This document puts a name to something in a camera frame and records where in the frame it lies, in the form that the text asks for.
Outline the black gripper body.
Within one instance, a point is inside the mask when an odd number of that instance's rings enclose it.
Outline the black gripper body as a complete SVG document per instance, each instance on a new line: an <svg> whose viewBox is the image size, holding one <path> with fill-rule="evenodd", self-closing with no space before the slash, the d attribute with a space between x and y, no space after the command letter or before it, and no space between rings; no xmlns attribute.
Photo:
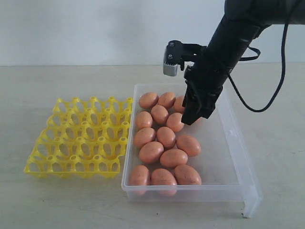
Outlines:
<svg viewBox="0 0 305 229"><path fill-rule="evenodd" d="M207 89L200 89L200 84L195 82L195 76L196 73L193 67L187 66L184 72L185 81L191 81L194 83L202 102L201 117L208 119L215 110L216 101L218 100L223 87L221 86L219 89L212 91L208 91Z"/></svg>

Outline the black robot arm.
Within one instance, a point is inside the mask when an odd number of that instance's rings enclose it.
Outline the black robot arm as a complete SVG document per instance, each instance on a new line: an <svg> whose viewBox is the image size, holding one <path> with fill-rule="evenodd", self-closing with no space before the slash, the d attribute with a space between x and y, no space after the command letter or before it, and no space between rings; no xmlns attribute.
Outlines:
<svg viewBox="0 0 305 229"><path fill-rule="evenodd" d="M267 105L261 109L251 108L240 95L234 83L232 86L242 104L254 113L266 111L285 78L285 43L290 24L305 23L305 2L303 0L227 0L224 15L207 46L195 45L193 55L185 55L185 61L192 61L193 66L185 70L187 84L183 100L184 113L182 122L192 125L200 117L209 118L215 110L223 84L233 81L231 71L242 57L250 43L259 37L266 28L274 24L284 25L280 82Z"/></svg>

